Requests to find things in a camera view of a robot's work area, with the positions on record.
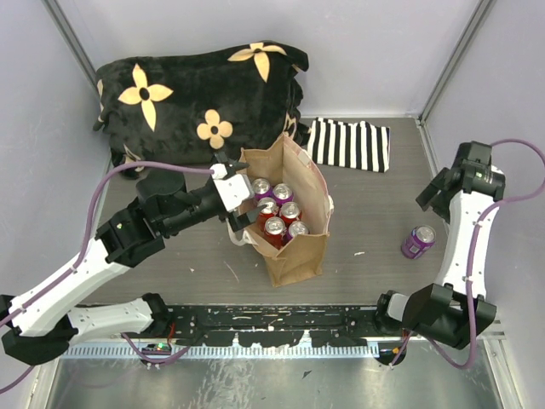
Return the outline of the red Coke can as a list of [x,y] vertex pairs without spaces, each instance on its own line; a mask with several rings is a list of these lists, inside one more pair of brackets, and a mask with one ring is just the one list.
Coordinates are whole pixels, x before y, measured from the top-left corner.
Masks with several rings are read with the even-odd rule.
[[268,219],[278,215],[278,205],[276,200],[271,197],[265,197],[259,200],[257,207],[260,209],[256,223],[263,229]]
[[265,221],[263,233],[270,245],[276,249],[281,249],[283,247],[285,230],[284,220],[278,216],[273,216]]
[[301,207],[295,201],[286,202],[281,206],[278,215],[288,228],[293,222],[301,220]]

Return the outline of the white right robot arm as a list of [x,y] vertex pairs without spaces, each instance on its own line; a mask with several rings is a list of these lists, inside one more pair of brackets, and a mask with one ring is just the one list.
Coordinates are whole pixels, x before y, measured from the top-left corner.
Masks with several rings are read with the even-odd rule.
[[409,296],[380,295],[373,323],[391,336],[406,329],[455,349],[464,349],[496,318],[487,302],[485,259],[503,198],[505,175],[492,163],[491,146],[462,143],[450,168],[442,169],[417,196],[449,226],[445,254],[434,283]]

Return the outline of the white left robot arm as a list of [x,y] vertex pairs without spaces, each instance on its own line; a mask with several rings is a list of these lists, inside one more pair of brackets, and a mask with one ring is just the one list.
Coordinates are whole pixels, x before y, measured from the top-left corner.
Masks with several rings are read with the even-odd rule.
[[[140,167],[149,172],[137,183],[136,198],[94,229],[95,208],[104,186],[117,173]],[[183,230],[214,217],[228,222],[233,232],[254,223],[258,210],[238,210],[254,196],[247,168],[246,163],[216,153],[213,164],[201,171],[208,180],[192,191],[186,188],[189,167],[136,161],[113,168],[93,193],[81,250],[31,290],[1,297],[1,323],[8,327],[2,337],[6,355],[37,366],[73,345],[113,334],[165,335],[171,313],[156,293],[123,304],[79,304],[108,281],[162,251],[164,241]]]

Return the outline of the brown burlap canvas bag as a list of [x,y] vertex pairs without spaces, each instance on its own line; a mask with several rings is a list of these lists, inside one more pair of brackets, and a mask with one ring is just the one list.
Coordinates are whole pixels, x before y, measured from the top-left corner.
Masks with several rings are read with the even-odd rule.
[[253,246],[262,256],[275,287],[320,275],[334,204],[318,166],[304,148],[285,135],[266,150],[242,150],[239,160],[249,165],[243,173],[250,180],[263,177],[273,185],[284,182],[293,188],[295,202],[302,207],[302,221],[309,227],[310,234],[296,237],[277,249],[267,242],[259,227],[252,224],[242,231],[241,237],[228,228],[230,240],[238,246]]

